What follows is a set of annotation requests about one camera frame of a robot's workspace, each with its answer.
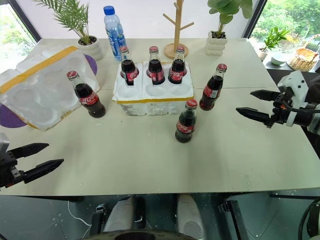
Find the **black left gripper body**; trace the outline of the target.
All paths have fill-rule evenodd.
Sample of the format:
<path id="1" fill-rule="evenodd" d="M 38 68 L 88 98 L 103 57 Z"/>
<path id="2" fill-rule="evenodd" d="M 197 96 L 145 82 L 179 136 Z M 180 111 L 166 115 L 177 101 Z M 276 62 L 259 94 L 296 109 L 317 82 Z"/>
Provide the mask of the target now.
<path id="1" fill-rule="evenodd" d="M 8 188 L 23 181 L 24 172 L 18 170 L 17 158 L 21 158 L 19 151 L 10 150 L 0 156 L 0 187 Z"/>

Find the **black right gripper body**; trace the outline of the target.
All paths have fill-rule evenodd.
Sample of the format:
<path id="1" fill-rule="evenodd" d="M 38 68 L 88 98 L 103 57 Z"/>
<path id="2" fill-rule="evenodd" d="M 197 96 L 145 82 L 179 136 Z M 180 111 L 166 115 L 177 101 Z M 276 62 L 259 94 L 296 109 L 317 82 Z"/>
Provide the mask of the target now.
<path id="1" fill-rule="evenodd" d="M 281 124 L 287 122 L 289 114 L 291 113 L 291 110 L 286 107 L 290 106 L 291 102 L 291 96 L 288 95 L 285 92 L 275 92 L 271 91 L 270 93 L 270 99 L 273 101 L 273 109 L 272 109 L 272 115 L 270 117 L 270 125 L 273 126 L 273 124 Z"/>

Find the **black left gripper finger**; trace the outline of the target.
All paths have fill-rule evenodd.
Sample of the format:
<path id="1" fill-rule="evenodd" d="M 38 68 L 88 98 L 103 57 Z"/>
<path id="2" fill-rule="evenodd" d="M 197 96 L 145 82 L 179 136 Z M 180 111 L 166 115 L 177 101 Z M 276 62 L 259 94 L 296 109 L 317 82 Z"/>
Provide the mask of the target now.
<path id="1" fill-rule="evenodd" d="M 28 145 L 24 145 L 24 146 L 9 150 L 7 152 L 7 156 L 9 159 L 19 159 L 22 157 L 25 158 L 40 152 L 41 150 L 43 150 L 48 146 L 49 146 L 48 143 L 31 143 Z"/>
<path id="2" fill-rule="evenodd" d="M 41 164 L 37 165 L 35 168 L 24 172 L 22 180 L 25 184 L 28 184 L 38 178 L 41 178 L 41 177 L 47 175 L 50 172 L 54 171 L 63 162 L 64 162 L 64 159 L 62 158 L 62 159 L 48 160 L 44 163 L 41 163 Z"/>

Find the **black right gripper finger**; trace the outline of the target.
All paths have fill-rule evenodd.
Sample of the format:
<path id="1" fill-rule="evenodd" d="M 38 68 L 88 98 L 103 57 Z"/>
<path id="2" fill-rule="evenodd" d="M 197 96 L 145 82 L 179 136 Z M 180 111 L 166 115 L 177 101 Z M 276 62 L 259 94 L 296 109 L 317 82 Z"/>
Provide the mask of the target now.
<path id="1" fill-rule="evenodd" d="M 248 119 L 263 123 L 267 128 L 272 127 L 272 120 L 267 113 L 250 107 L 237 107 L 236 111 Z"/>
<path id="2" fill-rule="evenodd" d="M 260 100 L 275 101 L 281 93 L 275 92 L 275 91 L 270 91 L 270 90 L 265 90 L 265 89 L 260 89 L 260 90 L 252 91 L 250 94 Z"/>

